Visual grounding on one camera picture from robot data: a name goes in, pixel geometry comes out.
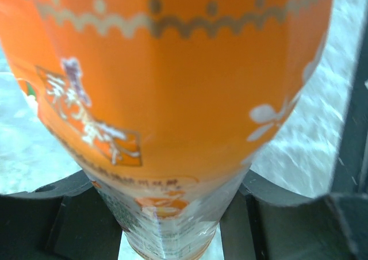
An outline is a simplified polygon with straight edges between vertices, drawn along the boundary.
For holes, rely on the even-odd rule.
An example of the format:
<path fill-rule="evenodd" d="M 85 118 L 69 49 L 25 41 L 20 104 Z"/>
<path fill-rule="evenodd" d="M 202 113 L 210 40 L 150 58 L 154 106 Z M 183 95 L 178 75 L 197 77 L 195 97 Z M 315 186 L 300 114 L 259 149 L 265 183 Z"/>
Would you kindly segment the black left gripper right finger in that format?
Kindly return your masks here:
<path fill-rule="evenodd" d="M 225 259 L 367 259 L 367 195 L 308 198 L 249 171 L 220 230 Z"/>

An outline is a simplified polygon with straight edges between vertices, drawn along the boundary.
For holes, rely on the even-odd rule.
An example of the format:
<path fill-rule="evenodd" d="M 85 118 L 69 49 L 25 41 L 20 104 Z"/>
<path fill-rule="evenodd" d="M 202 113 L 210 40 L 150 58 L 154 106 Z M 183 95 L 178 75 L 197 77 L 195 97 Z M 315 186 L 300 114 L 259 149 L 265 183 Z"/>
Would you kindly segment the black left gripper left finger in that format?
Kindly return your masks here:
<path fill-rule="evenodd" d="M 1 196 L 1 259 L 117 259 L 121 235 L 82 171 Z"/>

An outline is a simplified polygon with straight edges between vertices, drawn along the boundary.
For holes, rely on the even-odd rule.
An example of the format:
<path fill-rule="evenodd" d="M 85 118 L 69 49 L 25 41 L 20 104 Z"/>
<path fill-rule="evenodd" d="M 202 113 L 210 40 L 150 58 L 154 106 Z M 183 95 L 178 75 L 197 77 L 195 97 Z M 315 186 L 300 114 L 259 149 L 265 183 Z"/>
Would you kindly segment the orange juice plastic bottle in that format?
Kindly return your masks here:
<path fill-rule="evenodd" d="M 323 52 L 333 0 L 1 0 L 36 116 L 144 259 L 198 259 Z"/>

